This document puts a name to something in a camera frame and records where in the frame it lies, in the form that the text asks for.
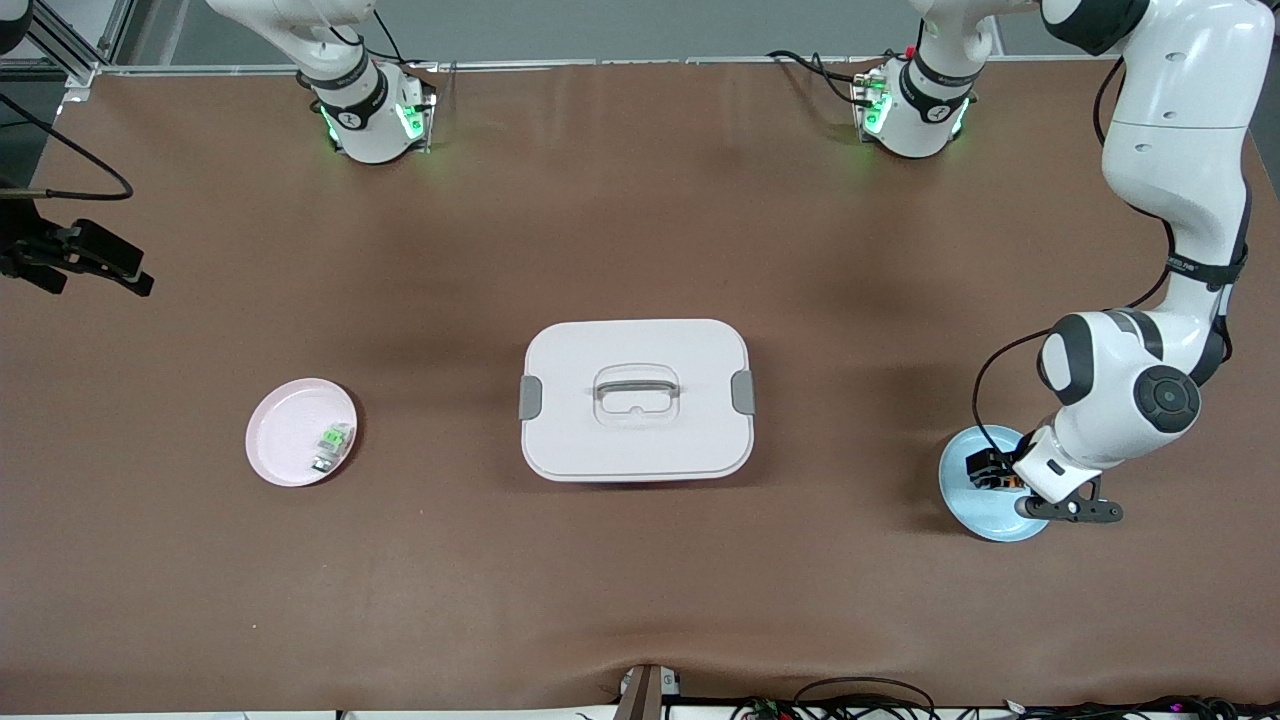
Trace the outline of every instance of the white storage box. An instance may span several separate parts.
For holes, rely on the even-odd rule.
[[[561,323],[525,355],[521,445],[550,480],[723,478],[754,415],[746,343],[719,320]]]

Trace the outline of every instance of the brown table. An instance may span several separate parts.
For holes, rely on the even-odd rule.
[[[1108,474],[1125,521],[1002,546],[938,498],[983,357],[1161,268],[1098,169],[1103,73],[993,65],[923,161],[778,67],[462,74],[433,152],[388,167],[329,152],[288,77],[100,78],[59,126],[137,196],[44,208],[146,249],[156,292],[0,283],[0,712],[590,703],[641,661],[691,693],[1280,694],[1280,205],[1252,150],[1236,359],[1188,437]],[[61,149],[41,178],[108,187]],[[746,337],[746,468],[539,479],[525,345],[648,316]],[[1056,407],[1032,359],[989,375],[989,421]],[[364,441],[275,488],[244,423],[308,375],[358,397]]]

